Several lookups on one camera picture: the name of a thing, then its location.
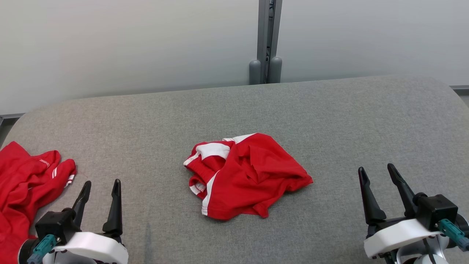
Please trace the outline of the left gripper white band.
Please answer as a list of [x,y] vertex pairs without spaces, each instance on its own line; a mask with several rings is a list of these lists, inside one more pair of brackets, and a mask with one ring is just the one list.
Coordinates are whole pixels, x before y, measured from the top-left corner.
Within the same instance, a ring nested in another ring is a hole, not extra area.
[[[73,224],[81,229],[84,207],[89,199],[92,182],[86,181],[78,195],[73,211]],[[103,224],[105,235],[122,235],[122,183],[114,181],[111,192],[112,202],[107,222]],[[115,239],[92,232],[77,232],[62,246],[55,246],[54,252],[44,256],[44,264],[127,264],[129,254],[127,249]]]

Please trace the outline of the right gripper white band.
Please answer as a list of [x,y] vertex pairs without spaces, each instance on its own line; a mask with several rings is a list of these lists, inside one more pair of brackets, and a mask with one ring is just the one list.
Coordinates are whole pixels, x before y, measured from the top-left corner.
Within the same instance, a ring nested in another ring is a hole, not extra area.
[[414,192],[392,163],[387,164],[390,178],[397,187],[404,205],[404,216],[386,220],[387,216],[370,189],[370,180],[363,167],[358,169],[362,205],[368,233],[364,241],[369,259],[384,259],[387,264],[445,264],[446,229],[444,220],[426,227],[414,218],[418,210]]

